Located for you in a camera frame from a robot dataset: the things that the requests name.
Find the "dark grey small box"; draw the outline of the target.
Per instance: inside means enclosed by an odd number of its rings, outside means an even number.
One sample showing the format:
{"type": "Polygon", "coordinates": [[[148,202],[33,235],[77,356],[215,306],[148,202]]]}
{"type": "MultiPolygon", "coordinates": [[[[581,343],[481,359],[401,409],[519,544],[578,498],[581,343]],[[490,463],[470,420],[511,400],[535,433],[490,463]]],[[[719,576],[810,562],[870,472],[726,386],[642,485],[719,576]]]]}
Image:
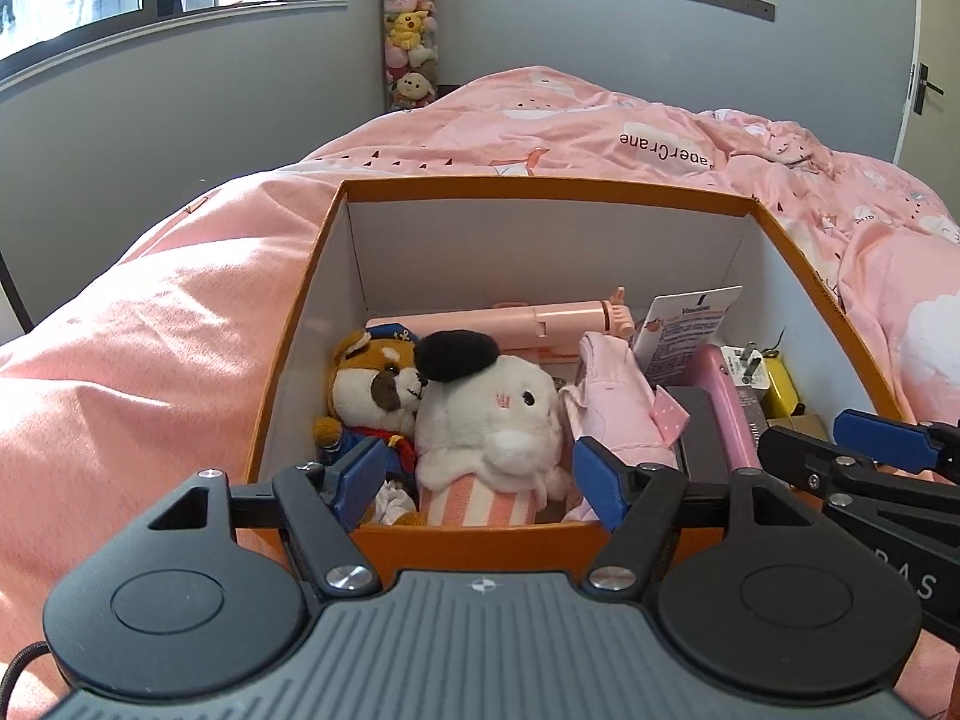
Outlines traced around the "dark grey small box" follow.
{"type": "Polygon", "coordinates": [[[729,458],[709,395],[700,387],[669,385],[674,400],[688,413],[688,422],[675,444],[675,455],[693,483],[726,483],[729,458]]]}

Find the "pink fabric pouch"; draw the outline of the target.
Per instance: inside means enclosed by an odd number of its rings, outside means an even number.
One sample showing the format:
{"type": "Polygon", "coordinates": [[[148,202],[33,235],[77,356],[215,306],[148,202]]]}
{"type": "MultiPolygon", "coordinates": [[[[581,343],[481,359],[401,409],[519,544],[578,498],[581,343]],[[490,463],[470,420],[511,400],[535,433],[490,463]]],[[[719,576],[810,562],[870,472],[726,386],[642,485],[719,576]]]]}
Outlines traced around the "pink fabric pouch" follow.
{"type": "Polygon", "coordinates": [[[558,395],[566,419],[562,466],[568,472],[574,442],[584,436],[597,439],[626,466],[680,468],[675,444],[690,415],[664,387],[647,382],[625,340],[584,333],[576,377],[558,395]]]}

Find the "white plug charger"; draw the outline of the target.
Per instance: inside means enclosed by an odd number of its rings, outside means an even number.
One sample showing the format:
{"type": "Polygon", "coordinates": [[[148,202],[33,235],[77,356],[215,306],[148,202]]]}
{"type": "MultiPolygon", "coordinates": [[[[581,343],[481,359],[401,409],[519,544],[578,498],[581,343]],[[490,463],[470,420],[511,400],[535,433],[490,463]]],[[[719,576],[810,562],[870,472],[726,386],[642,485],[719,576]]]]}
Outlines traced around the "white plug charger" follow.
{"type": "Polygon", "coordinates": [[[765,356],[753,341],[745,346],[723,344],[721,356],[727,374],[731,376],[736,387],[752,388],[759,400],[770,392],[770,372],[766,367],[765,356]]]}

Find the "white black plush toy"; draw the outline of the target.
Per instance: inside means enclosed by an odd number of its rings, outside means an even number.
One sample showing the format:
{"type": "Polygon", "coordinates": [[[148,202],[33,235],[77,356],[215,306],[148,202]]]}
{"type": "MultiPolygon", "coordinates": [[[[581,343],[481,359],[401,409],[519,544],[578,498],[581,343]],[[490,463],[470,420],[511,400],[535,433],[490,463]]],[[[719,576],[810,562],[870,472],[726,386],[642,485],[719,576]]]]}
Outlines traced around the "white black plush toy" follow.
{"type": "Polygon", "coordinates": [[[420,512],[433,527],[528,527],[571,481],[562,407],[539,364],[473,330],[441,330],[413,351],[425,379],[415,424],[420,512]]]}

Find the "yellow small box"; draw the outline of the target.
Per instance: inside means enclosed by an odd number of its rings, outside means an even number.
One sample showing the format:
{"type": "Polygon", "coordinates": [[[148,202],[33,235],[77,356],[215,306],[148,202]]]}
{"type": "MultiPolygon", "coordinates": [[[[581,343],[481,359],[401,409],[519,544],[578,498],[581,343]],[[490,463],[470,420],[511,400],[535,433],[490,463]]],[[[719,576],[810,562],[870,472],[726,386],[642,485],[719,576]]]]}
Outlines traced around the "yellow small box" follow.
{"type": "Polygon", "coordinates": [[[763,349],[763,362],[770,381],[765,395],[761,399],[761,408],[768,419],[792,418],[804,415],[805,403],[800,398],[799,390],[794,385],[788,367],[784,364],[781,353],[782,333],[773,346],[763,349]]]}

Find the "pink flat case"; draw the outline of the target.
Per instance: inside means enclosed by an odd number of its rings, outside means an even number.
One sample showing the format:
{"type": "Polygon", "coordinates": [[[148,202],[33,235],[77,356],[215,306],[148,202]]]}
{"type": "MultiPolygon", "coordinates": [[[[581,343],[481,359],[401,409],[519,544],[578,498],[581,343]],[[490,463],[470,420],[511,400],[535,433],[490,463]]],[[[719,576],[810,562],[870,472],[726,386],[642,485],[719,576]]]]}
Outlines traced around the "pink flat case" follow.
{"type": "Polygon", "coordinates": [[[732,376],[721,348],[704,344],[680,374],[679,383],[697,387],[708,397],[729,466],[758,468],[758,443],[768,421],[754,389],[732,376]]]}

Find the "brown red panda plush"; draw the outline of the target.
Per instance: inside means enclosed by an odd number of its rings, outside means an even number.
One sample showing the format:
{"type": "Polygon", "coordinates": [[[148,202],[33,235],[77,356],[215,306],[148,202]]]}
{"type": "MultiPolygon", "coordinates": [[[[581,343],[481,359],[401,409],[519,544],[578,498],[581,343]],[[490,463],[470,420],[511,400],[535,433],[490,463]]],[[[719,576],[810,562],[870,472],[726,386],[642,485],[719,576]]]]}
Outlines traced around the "brown red panda plush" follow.
{"type": "Polygon", "coordinates": [[[425,379],[413,360],[418,341],[402,323],[380,323],[347,335],[332,353],[325,413],[314,419],[317,460],[331,465],[366,437],[387,447],[386,479],[364,514],[376,525],[423,525],[418,509],[416,415],[425,379]]]}

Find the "white printed label card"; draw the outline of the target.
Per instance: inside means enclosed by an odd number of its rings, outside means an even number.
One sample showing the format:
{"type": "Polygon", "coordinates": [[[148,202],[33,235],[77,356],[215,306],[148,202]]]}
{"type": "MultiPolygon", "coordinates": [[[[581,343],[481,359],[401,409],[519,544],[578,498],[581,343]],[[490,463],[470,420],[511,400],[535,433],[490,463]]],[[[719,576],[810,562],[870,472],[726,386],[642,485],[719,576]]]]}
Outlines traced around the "white printed label card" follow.
{"type": "Polygon", "coordinates": [[[672,382],[685,371],[698,349],[716,335],[740,293],[740,286],[723,286],[652,300],[633,340],[636,362],[651,385],[672,382]]]}

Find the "pink patterned duvet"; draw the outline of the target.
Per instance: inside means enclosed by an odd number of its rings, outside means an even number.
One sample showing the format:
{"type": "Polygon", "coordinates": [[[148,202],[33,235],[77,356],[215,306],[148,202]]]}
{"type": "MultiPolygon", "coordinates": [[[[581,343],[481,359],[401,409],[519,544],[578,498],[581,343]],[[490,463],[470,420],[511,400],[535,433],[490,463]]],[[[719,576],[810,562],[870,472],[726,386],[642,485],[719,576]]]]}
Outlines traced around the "pink patterned duvet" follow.
{"type": "Polygon", "coordinates": [[[794,122],[695,114],[545,67],[384,115],[288,167],[213,188],[2,351],[2,650],[53,582],[201,461],[251,453],[268,369],[348,179],[589,177],[765,206],[913,416],[958,410],[958,341],[901,351],[920,302],[958,314],[958,221],[921,181],[794,122]]]}

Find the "white box with black edge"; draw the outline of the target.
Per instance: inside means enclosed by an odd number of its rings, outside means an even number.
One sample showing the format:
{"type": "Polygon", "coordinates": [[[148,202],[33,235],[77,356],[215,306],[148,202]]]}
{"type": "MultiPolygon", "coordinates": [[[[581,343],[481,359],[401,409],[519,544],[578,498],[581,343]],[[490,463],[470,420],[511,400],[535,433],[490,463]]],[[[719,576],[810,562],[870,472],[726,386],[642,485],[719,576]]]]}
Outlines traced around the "white box with black edge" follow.
{"type": "Polygon", "coordinates": [[[22,337],[34,328],[5,261],[0,257],[0,343],[22,337]]]}

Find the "clear tube of plush toys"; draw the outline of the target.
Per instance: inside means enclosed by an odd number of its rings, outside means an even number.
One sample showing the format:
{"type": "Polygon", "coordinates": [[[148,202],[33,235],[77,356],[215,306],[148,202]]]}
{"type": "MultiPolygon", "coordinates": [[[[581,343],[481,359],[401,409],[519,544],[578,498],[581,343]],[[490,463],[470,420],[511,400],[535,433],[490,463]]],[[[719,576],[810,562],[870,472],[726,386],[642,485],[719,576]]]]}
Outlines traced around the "clear tube of plush toys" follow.
{"type": "Polygon", "coordinates": [[[436,0],[381,0],[381,21],[387,109],[427,106],[438,96],[436,0]]]}

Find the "grey wall plate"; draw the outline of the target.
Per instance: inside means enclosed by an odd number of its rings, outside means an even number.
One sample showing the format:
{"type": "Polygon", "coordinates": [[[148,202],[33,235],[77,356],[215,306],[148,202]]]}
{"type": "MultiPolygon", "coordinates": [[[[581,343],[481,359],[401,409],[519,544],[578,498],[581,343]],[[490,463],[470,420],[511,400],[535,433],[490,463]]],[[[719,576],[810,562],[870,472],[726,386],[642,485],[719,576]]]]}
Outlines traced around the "grey wall plate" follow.
{"type": "Polygon", "coordinates": [[[721,10],[732,11],[743,16],[750,16],[755,20],[776,21],[776,5],[766,0],[686,0],[695,2],[695,4],[708,5],[708,7],[720,8],[721,10]]]}

